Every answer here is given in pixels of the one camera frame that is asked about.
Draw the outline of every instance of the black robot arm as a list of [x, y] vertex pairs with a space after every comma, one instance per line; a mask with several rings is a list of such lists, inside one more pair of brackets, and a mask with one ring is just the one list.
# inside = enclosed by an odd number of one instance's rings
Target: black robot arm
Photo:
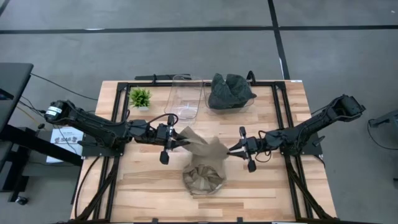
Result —
[[240, 127], [241, 140], [229, 149], [229, 155], [248, 159], [249, 172], [254, 172], [256, 164], [251, 158], [252, 154], [280, 148], [286, 155], [296, 155], [301, 152], [312, 134], [336, 121], [349, 122], [357, 119], [364, 110], [365, 107], [360, 105], [354, 97], [343, 95], [332, 100], [320, 113], [296, 127], [268, 132], [260, 131], [266, 134], [264, 138], [247, 138], [244, 127]]
[[174, 141], [184, 137], [175, 132], [175, 114], [168, 115], [167, 124], [159, 124], [157, 129], [150, 126], [150, 122], [143, 119], [121, 121], [119, 123], [101, 118], [75, 107], [70, 101], [58, 100], [51, 103], [45, 120], [56, 125], [69, 125], [96, 139], [96, 145], [112, 150], [118, 150], [119, 146], [129, 143], [134, 138], [135, 142], [163, 146], [160, 155], [163, 164], [169, 163], [167, 151], [179, 147], [187, 142]]

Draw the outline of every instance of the wooden tabletop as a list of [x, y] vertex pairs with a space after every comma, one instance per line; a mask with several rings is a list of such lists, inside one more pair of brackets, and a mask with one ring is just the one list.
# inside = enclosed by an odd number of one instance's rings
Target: wooden tabletop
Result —
[[[103, 82], [96, 115], [111, 119], [117, 83]], [[311, 117], [304, 86], [301, 82], [286, 81], [286, 87], [294, 125], [298, 125]], [[170, 87], [147, 89], [152, 93], [150, 110], [138, 111], [130, 106], [129, 119], [149, 120], [164, 113]], [[218, 136], [227, 147], [237, 143], [240, 126], [245, 126], [248, 136], [257, 136], [259, 130], [277, 129], [271, 88], [256, 86], [252, 90], [257, 98], [243, 113], [215, 115], [201, 102], [196, 122], [191, 127], [205, 139]], [[287, 127], [281, 93], [279, 100], [284, 126]], [[156, 128], [165, 120], [153, 122], [152, 126]], [[183, 127], [183, 123], [176, 125], [177, 131]], [[152, 218], [158, 218], [161, 222], [235, 222], [236, 217], [252, 222], [295, 220], [285, 162], [279, 151], [272, 153], [269, 162], [257, 162], [257, 171], [253, 173], [248, 172], [246, 161], [228, 157], [225, 161], [227, 181], [221, 190], [210, 196], [191, 196], [182, 182], [182, 169], [190, 162], [190, 153], [182, 148], [175, 149], [169, 153], [170, 162], [165, 166], [159, 162], [162, 150], [160, 146], [137, 144], [134, 141], [126, 146], [119, 164], [112, 222], [151, 222]], [[264, 160], [265, 157], [259, 156], [259, 159]], [[80, 182], [93, 160], [88, 158], [84, 161]], [[313, 156], [302, 156], [302, 160], [309, 191], [327, 213], [335, 216], [323, 164]], [[102, 163], [103, 158], [100, 158], [83, 184], [78, 214], [97, 191]], [[299, 189], [297, 192], [301, 214], [305, 216], [302, 194]], [[107, 196], [106, 192], [100, 218], [105, 214]]]

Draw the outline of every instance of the concrete floor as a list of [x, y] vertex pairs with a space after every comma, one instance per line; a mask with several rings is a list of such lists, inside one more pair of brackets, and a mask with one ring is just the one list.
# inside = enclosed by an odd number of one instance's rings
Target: concrete floor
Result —
[[[391, 25], [398, 2], [388, 0], [277, 0], [280, 26]], [[267, 1], [11, 0], [0, 29], [90, 29], [172, 26], [271, 26]], [[361, 119], [321, 131], [326, 173], [343, 220], [396, 223], [398, 190], [392, 177], [398, 152], [381, 149], [366, 132], [370, 118], [398, 109], [398, 30], [281, 32], [291, 79], [303, 80], [315, 111], [341, 94], [366, 108]], [[153, 73], [214, 73], [281, 79], [272, 31], [151, 34], [0, 35], [0, 62], [29, 62], [34, 73], [87, 96], [97, 97], [103, 80], [132, 80]], [[69, 99], [86, 110], [96, 103], [32, 77], [24, 96], [40, 109]], [[14, 126], [36, 124], [20, 111]], [[372, 130], [384, 145], [398, 147], [386, 126]], [[30, 179], [24, 207], [0, 194], [0, 223], [67, 220], [76, 177]]]

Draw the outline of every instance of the crumpled paper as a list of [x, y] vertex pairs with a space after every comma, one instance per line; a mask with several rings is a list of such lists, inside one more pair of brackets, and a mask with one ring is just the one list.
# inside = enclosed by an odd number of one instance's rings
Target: crumpled paper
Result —
[[191, 162], [182, 171], [187, 190], [191, 195], [214, 194], [226, 180], [224, 160], [228, 157], [228, 148], [220, 143], [218, 137], [207, 143], [190, 127], [186, 127], [180, 134], [187, 138], [183, 141], [190, 142], [183, 148], [193, 154]]

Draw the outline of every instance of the transparent bin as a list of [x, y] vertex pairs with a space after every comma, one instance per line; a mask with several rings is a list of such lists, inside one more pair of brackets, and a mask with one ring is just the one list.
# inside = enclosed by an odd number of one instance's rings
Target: transparent bin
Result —
[[246, 104], [241, 105], [241, 107], [239, 107], [239, 108], [230, 108], [230, 109], [222, 109], [222, 110], [214, 109], [214, 108], [210, 108], [210, 106], [209, 106], [209, 97], [210, 97], [210, 94], [211, 94], [211, 82], [205, 82], [205, 83], [203, 84], [203, 91], [204, 91], [204, 93], [205, 93], [205, 102], [206, 102], [207, 110], [208, 110], [210, 113], [213, 113], [213, 114], [244, 113], [244, 112], [246, 112], [246, 111], [249, 109], [249, 107], [254, 103], [254, 98], [251, 98], [251, 99], [249, 99], [249, 100], [246, 102]]
[[165, 113], [176, 114], [181, 123], [193, 124], [198, 114], [202, 89], [201, 78], [189, 75], [174, 76]]

